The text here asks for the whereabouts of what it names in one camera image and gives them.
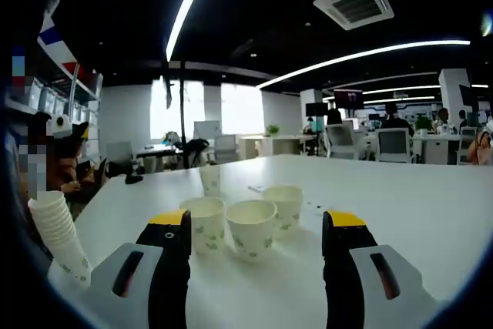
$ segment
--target ceiling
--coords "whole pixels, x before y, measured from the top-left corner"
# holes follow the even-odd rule
[[[103,73],[103,85],[150,83],[163,73],[159,66],[165,59],[166,42],[181,1],[61,0],[53,20],[85,68]],[[384,46],[462,39],[471,40],[471,45],[432,46],[367,56],[295,76],[266,89],[326,89],[386,76],[440,72],[443,68],[467,68],[475,84],[491,81],[493,36],[481,37],[480,27],[483,14],[493,8],[492,0],[388,0],[394,18],[350,31],[343,30],[313,1],[194,0],[172,60],[281,76]],[[179,72],[170,71],[172,76]],[[226,81],[257,85],[268,80],[196,70],[186,71],[186,77],[212,84]],[[369,90],[437,84],[438,75],[425,75],[358,87]],[[375,99],[386,97],[383,94]]]

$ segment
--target window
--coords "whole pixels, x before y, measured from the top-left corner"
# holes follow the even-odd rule
[[[171,106],[166,109],[166,86],[163,77],[153,81],[151,89],[150,129],[151,139],[162,139],[167,132],[182,133],[179,114],[179,81],[171,80]],[[203,84],[199,81],[185,81],[183,92],[185,136],[193,138],[194,121],[205,119],[203,105]]]
[[[221,121],[224,134],[263,133],[262,92],[254,86],[222,84]]]

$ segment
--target stack of paper cups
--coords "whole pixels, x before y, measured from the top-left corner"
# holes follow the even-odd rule
[[[221,167],[203,166],[199,171],[203,195],[221,197]]]
[[[43,243],[63,270],[89,286],[92,267],[80,245],[63,193],[37,192],[36,198],[30,199],[28,206]]]

